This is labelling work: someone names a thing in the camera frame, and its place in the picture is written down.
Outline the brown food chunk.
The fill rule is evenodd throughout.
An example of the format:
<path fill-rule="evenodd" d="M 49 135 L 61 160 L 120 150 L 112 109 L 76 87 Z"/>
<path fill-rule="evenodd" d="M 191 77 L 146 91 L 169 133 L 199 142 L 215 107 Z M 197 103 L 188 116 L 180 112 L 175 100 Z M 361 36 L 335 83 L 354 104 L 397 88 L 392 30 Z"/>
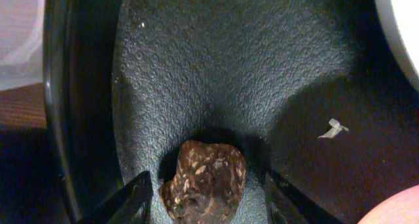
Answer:
<path fill-rule="evenodd" d="M 186 141 L 159 195 L 173 223 L 230 223 L 246 184 L 246 160 L 225 143 Z"/>

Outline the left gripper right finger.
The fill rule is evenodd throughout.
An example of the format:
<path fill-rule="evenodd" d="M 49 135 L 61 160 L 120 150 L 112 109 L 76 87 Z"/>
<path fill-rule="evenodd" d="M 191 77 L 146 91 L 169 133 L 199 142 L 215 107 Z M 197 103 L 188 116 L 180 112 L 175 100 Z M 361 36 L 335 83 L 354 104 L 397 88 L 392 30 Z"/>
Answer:
<path fill-rule="evenodd" d="M 342 224 L 273 170 L 266 171 L 264 189 L 269 223 Z"/>

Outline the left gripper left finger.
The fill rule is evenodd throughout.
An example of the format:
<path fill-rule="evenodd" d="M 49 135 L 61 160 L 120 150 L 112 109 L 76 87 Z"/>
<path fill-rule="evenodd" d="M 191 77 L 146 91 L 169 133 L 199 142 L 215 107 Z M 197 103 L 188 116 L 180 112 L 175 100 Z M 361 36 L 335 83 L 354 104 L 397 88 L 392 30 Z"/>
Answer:
<path fill-rule="evenodd" d="M 149 171 L 143 171 L 107 199 L 93 214 L 77 224 L 139 223 L 148 224 L 151 218 L 153 186 Z"/>

